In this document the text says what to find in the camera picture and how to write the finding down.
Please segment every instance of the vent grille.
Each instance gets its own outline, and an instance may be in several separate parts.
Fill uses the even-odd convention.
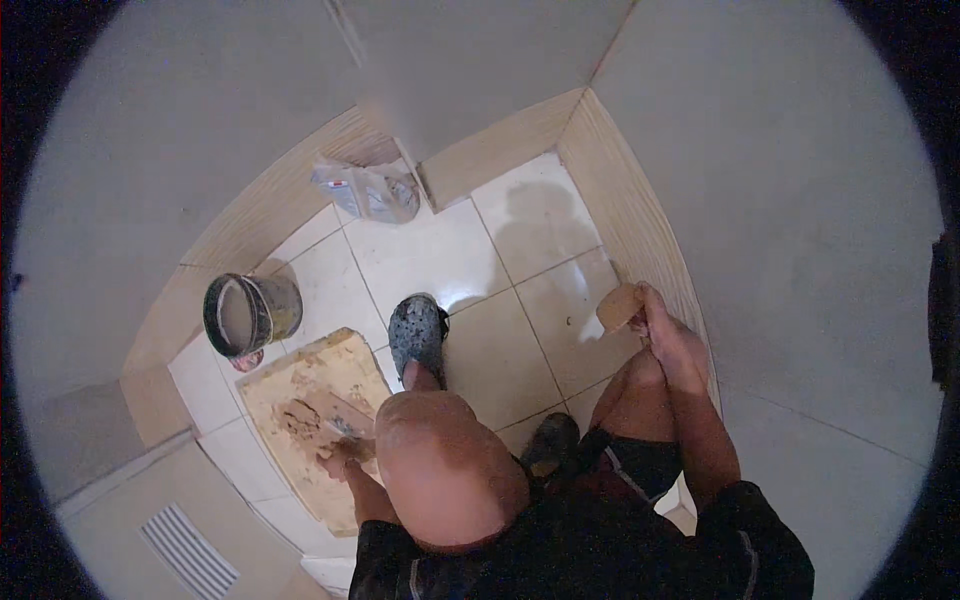
[[[240,577],[176,504],[147,521],[140,533],[198,598],[221,600]]]

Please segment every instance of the sandal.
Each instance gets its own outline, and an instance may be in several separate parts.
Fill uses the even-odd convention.
[[[446,389],[443,343],[449,331],[450,316],[426,294],[414,294],[396,306],[387,335],[401,382],[407,363],[416,360]]]

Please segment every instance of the bucket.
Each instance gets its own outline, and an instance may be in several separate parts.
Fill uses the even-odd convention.
[[[300,290],[283,276],[225,273],[206,288],[206,337],[226,358],[244,356],[289,338],[302,318]]]

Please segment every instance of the foot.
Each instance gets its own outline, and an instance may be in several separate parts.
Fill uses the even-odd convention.
[[[537,427],[520,462],[535,477],[546,477],[571,459],[580,442],[580,427],[567,413],[552,413]]]
[[[405,390],[419,389],[420,384],[446,389],[443,343],[449,330],[447,319],[446,311],[426,294],[415,294],[394,309],[387,333]]]

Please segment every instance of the floor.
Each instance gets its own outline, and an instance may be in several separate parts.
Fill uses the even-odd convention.
[[[403,226],[355,220],[330,205],[271,254],[289,264],[303,322],[265,349],[263,365],[347,326],[374,351],[394,391],[387,346],[396,304],[426,292],[450,313],[447,383],[516,454],[553,411],[586,431],[607,381],[634,352],[629,331],[601,337],[594,309],[616,275],[573,181],[554,154],[539,156],[433,214]],[[352,557],[292,495],[259,443],[237,393],[241,376],[205,336],[170,364],[200,431],[200,444],[236,489],[313,558]],[[677,492],[658,505],[679,506]],[[690,515],[678,519],[689,527]]]

